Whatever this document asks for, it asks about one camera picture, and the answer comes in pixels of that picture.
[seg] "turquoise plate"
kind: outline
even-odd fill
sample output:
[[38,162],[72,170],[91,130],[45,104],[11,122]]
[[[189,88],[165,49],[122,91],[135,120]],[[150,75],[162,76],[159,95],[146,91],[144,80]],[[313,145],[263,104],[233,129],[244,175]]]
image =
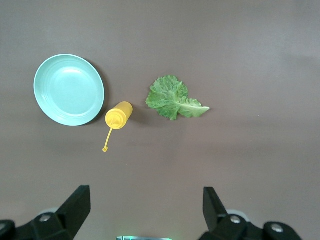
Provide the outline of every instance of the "turquoise plate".
[[97,70],[81,57],[60,54],[41,64],[34,95],[42,111],[67,126],[89,123],[100,112],[105,90]]

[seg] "squeeze bottle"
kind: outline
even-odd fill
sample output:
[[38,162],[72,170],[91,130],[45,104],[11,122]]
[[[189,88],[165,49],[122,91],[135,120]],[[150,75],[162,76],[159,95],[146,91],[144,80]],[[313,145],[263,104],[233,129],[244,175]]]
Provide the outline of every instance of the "squeeze bottle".
[[106,113],[105,123],[110,127],[110,131],[102,151],[106,152],[108,150],[107,144],[112,130],[122,129],[127,124],[127,121],[130,118],[133,110],[134,108],[129,102],[122,101]]

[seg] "leafy vegetable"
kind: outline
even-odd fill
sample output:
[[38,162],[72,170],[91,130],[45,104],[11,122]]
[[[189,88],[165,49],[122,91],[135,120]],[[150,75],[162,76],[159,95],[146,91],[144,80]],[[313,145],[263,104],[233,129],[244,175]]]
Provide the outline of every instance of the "leafy vegetable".
[[154,82],[145,103],[157,110],[160,116],[170,120],[176,120],[178,114],[186,118],[200,117],[210,109],[201,106],[198,100],[188,98],[187,87],[171,75],[160,77]]

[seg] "screw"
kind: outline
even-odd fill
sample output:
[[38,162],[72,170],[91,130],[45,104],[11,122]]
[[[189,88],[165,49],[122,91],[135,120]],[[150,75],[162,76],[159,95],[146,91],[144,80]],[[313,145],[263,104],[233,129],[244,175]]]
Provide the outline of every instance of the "screw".
[[42,217],[39,219],[40,222],[44,223],[48,221],[51,218],[50,215],[42,215]]
[[241,223],[240,218],[237,217],[237,216],[234,216],[234,215],[230,217],[230,220],[231,220],[231,222],[233,222],[234,224],[239,224],[239,223]]
[[273,231],[277,232],[277,233],[283,233],[284,232],[284,229],[282,228],[282,226],[280,226],[279,224],[272,224],[271,225],[271,228]]
[[2,230],[2,229],[4,229],[6,227],[6,225],[4,224],[4,223],[1,223],[0,224],[0,231]]

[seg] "gray table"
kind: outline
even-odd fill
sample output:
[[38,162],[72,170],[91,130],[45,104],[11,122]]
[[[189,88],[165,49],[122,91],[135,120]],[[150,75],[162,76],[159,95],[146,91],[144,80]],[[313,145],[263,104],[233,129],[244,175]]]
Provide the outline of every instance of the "gray table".
[[[22,225],[90,185],[77,240],[196,240],[212,186],[258,227],[319,239],[319,11],[317,0],[0,0],[0,219]],[[90,124],[60,125],[36,102],[35,73],[57,54],[103,79]],[[158,116],[145,100],[165,75],[211,110]],[[104,115],[122,101],[133,114],[104,153]]]

